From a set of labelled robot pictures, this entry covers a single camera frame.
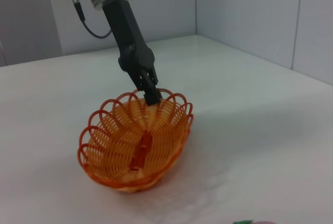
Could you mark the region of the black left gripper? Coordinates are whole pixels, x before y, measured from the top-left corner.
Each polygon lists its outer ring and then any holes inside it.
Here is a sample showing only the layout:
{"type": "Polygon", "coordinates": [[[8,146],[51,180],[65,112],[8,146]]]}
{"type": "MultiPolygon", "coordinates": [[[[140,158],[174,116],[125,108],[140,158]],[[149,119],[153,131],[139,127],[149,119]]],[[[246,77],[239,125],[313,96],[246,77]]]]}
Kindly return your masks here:
{"type": "Polygon", "coordinates": [[[121,69],[128,73],[148,106],[160,103],[155,56],[147,46],[128,1],[112,0],[103,11],[119,48],[121,69]]]}

